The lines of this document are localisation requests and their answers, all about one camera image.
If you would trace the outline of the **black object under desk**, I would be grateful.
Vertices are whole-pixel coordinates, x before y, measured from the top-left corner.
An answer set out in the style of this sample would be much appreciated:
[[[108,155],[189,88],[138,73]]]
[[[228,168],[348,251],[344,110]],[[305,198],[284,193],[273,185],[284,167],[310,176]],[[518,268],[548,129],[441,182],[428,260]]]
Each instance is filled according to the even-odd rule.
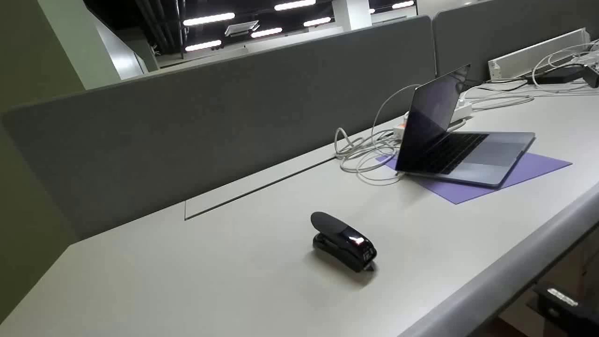
[[[599,337],[599,315],[555,286],[537,288],[537,309],[567,337]]]

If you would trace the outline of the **grey laptop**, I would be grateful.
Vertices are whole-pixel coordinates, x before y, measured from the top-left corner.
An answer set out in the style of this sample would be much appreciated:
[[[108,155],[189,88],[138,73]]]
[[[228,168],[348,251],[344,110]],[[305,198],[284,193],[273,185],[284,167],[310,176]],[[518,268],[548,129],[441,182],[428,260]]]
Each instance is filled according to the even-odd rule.
[[[411,176],[499,187],[533,144],[531,131],[451,131],[466,67],[413,92],[394,168]]]

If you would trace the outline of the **purple paper sheet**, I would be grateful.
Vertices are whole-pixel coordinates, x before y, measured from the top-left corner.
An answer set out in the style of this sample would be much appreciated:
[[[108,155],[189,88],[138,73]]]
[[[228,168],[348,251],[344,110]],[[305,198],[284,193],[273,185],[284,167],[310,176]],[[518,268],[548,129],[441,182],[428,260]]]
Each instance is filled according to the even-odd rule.
[[[499,187],[479,187],[454,182],[409,178],[406,183],[402,183],[402,193],[406,202],[415,202],[424,197],[436,197],[449,204],[464,204],[497,193],[501,189],[509,189],[518,183],[537,180],[540,176],[552,174],[567,167],[570,167],[570,161],[546,157],[539,153],[524,153]]]

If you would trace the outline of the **black power adapter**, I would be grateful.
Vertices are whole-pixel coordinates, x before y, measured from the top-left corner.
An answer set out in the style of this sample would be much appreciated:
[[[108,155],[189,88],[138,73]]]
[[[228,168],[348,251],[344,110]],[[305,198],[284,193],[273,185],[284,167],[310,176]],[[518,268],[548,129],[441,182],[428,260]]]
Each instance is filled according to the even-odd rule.
[[[537,84],[563,84],[580,79],[584,69],[580,65],[557,67],[540,75],[535,75],[531,82]]]

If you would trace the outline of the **grey desk divider panel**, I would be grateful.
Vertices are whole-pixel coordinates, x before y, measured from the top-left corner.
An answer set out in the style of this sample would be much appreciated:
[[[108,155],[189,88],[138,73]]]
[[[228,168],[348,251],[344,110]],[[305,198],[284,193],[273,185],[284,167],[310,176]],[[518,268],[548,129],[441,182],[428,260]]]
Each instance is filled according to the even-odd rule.
[[[361,131],[436,75],[411,17],[20,107],[1,124],[78,238]]]

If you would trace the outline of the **black stapler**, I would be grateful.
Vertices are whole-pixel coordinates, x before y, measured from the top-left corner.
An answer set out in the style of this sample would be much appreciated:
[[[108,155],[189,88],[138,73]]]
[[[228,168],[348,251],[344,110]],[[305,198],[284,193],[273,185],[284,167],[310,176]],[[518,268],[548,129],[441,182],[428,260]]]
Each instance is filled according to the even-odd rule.
[[[376,247],[353,227],[323,212],[314,212],[310,223],[316,228],[316,236],[312,238],[314,249],[335,256],[355,273],[372,264]]]

